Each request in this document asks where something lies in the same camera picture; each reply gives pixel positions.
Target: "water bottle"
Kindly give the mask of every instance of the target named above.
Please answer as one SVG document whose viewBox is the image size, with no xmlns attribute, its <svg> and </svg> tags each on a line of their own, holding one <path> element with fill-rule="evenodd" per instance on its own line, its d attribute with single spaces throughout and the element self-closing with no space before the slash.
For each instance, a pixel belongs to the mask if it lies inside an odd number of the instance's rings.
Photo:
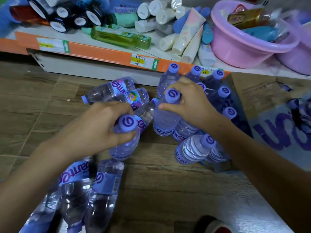
<svg viewBox="0 0 311 233">
<path fill-rule="evenodd" d="M 134 152 L 139 142 L 139 129 L 136 118 L 133 115 L 123 114 L 119 117 L 117 125 L 114 127 L 115 133 L 136 131 L 136 136 L 128 143 L 120 144 L 109 149 L 110 155 L 119 161 L 126 160 Z"/>
<path fill-rule="evenodd" d="M 169 69 L 162 74 L 157 90 L 158 99 L 163 95 L 165 89 L 167 89 L 169 85 L 179 80 L 178 70 L 179 66 L 175 63 L 171 63 Z"/>
<path fill-rule="evenodd" d="M 89 157 L 73 163 L 60 176 L 61 212 L 68 224 L 68 233 L 82 230 L 89 197 L 89 177 Z"/>
<path fill-rule="evenodd" d="M 192 67 L 191 71 L 185 75 L 185 77 L 189 78 L 191 81 L 195 83 L 198 83 L 200 82 L 201 72 L 202 72 L 202 68 L 200 66 L 195 65 Z"/>
<path fill-rule="evenodd" d="M 111 97 L 134 89 L 135 85 L 133 79 L 130 77 L 119 78 L 93 88 L 93 90 L 91 90 L 86 96 L 82 96 L 82 100 L 85 104 L 97 101 L 107 101 Z"/>
<path fill-rule="evenodd" d="M 86 233 L 102 233 L 106 229 L 118 197 L 124 169 L 120 161 L 100 162 L 84 218 Z"/>
<path fill-rule="evenodd" d="M 203 83 L 197 83 L 200 85 L 205 92 L 206 86 Z M 182 142 L 185 140 L 187 137 L 190 137 L 197 133 L 199 129 L 188 122 L 186 122 L 183 118 L 180 119 L 178 122 L 174 132 L 173 132 L 173 138 L 177 142 Z"/>
<path fill-rule="evenodd" d="M 175 88 L 167 90 L 162 95 L 154 111 L 154 131 L 160 136 L 169 136 L 173 133 L 180 120 L 180 115 L 171 111 L 159 110 L 161 103 L 179 104 L 180 93 Z"/>
<path fill-rule="evenodd" d="M 132 109 L 137 109 L 146 102 L 149 102 L 149 95 L 146 89 L 138 88 L 136 90 L 114 96 L 107 101 L 127 102 L 132 106 Z"/>
<path fill-rule="evenodd" d="M 29 216 L 20 233 L 46 233 L 56 212 L 59 197 L 59 187 L 54 185 Z"/>
<path fill-rule="evenodd" d="M 203 160 L 215 147 L 216 141 L 209 135 L 193 135 L 185 139 L 175 149 L 175 158 L 181 164 Z"/>
<path fill-rule="evenodd" d="M 203 79 L 203 83 L 206 88 L 212 90 L 218 90 L 221 84 L 221 79 L 224 77 L 225 73 L 222 70 L 216 70 L 212 75 L 207 76 Z"/>
<path fill-rule="evenodd" d="M 230 120 L 233 120 L 236 117 L 237 112 L 234 108 L 227 107 L 224 109 L 222 114 L 227 118 L 229 118 Z M 209 163 L 224 162 L 227 161 L 228 159 L 230 159 L 230 156 L 224 151 L 222 146 L 219 143 L 217 143 L 216 146 L 212 148 L 209 155 L 206 156 L 205 159 L 202 160 L 200 163 L 203 165 L 207 165 Z"/>
<path fill-rule="evenodd" d="M 222 86 L 217 91 L 207 94 L 206 97 L 212 106 L 214 106 L 215 109 L 221 113 L 221 109 L 224 102 L 226 101 L 226 97 L 229 96 L 230 93 L 231 91 L 229 88 Z"/>
<path fill-rule="evenodd" d="M 150 102 L 147 102 L 134 111 L 140 134 L 142 134 L 152 121 L 157 102 L 158 99 L 153 98 Z"/>
</svg>

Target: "forearm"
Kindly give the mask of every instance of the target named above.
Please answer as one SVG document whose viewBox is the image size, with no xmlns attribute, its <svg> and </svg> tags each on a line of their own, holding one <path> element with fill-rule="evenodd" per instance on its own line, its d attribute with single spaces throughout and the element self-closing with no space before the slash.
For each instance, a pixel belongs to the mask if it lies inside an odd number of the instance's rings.
<svg viewBox="0 0 311 233">
<path fill-rule="evenodd" d="M 0 184 L 0 231 L 19 232 L 29 215 L 69 165 L 61 149 L 41 144 L 24 164 Z"/>
<path fill-rule="evenodd" d="M 292 230 L 304 232 L 309 227 L 311 177 L 308 173 L 257 143 L 223 116 L 204 130 L 219 142 Z"/>
</svg>

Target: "pink plastic basin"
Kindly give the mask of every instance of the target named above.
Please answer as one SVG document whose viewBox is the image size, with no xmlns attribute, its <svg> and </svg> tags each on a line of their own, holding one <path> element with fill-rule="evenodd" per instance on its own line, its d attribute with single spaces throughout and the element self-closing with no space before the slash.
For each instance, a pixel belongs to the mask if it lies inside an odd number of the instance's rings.
<svg viewBox="0 0 311 233">
<path fill-rule="evenodd" d="M 212 9 L 211 17 L 215 26 L 213 27 L 214 40 L 211 42 L 211 47 L 219 59 L 238 68 L 251 68 L 259 65 L 274 53 L 285 53 L 298 45 L 298 34 L 281 19 L 279 22 L 288 27 L 290 34 L 286 38 L 286 42 L 282 41 L 279 44 L 255 38 L 228 23 L 220 11 L 232 13 L 241 3 L 247 9 L 253 6 L 237 0 L 221 0 Z"/>
<path fill-rule="evenodd" d="M 305 75 L 311 75 L 311 33 L 304 30 L 299 20 L 310 17 L 311 13 L 293 11 L 292 15 L 286 18 L 286 22 L 298 33 L 300 42 L 291 51 L 276 54 L 277 59 L 286 67 Z"/>
</svg>

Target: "hand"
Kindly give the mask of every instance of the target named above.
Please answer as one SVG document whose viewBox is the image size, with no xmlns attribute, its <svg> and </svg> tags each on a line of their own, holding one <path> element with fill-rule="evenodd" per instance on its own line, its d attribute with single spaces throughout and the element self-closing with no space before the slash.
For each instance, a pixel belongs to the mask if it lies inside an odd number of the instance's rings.
<svg viewBox="0 0 311 233">
<path fill-rule="evenodd" d="M 186 77 L 180 77 L 178 82 L 171 84 L 169 88 L 175 88 L 181 93 L 179 105 L 162 103 L 159 109 L 168 110 L 179 114 L 185 121 L 200 129 L 204 129 L 215 117 L 220 116 L 210 104 L 202 87 Z"/>
<path fill-rule="evenodd" d="M 134 115 L 128 103 L 119 101 L 94 103 L 80 117 L 66 125 L 45 145 L 56 146 L 75 162 L 111 147 L 131 141 L 136 132 L 114 133 L 115 121 L 122 114 Z"/>
</svg>

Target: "orange shelf edge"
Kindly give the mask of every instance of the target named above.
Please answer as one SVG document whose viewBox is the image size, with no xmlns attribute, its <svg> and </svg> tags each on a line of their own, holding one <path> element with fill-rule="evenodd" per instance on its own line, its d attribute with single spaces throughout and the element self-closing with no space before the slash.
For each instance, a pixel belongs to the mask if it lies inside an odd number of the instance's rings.
<svg viewBox="0 0 311 233">
<path fill-rule="evenodd" d="M 51 38 L 29 34 L 29 33 L 23 33 L 23 32 L 15 32 L 15 37 L 20 45 L 22 45 L 25 48 L 30 48 L 34 50 L 40 50 L 37 37 L 51 39 Z M 103 62 L 108 62 L 112 64 L 119 64 L 119 65 L 124 65 L 124 66 L 130 66 L 130 67 L 150 70 L 148 68 L 144 68 L 144 67 L 131 64 L 130 61 L 131 61 L 132 54 L 129 52 L 101 48 L 97 46 L 90 46 L 90 45 L 85 45 L 85 44 L 80 44 L 80 43 L 73 43 L 73 42 L 68 42 L 68 43 L 69 43 L 69 48 L 70 48 L 71 53 L 59 53 L 59 54 L 71 55 L 71 56 L 76 56 L 76 57 L 85 58 L 85 59 L 103 61 Z M 171 63 L 178 63 L 179 74 L 181 75 L 186 74 L 193 67 L 193 65 L 191 64 L 175 62 L 175 61 L 160 59 L 160 58 L 151 57 L 151 56 L 146 56 L 146 57 L 159 59 L 157 71 L 162 72 L 162 73 L 165 72 L 169 68 L 169 64 Z"/>
<path fill-rule="evenodd" d="M 0 39 L 0 51 L 28 55 L 26 48 L 21 46 L 17 40 L 12 39 Z"/>
</svg>

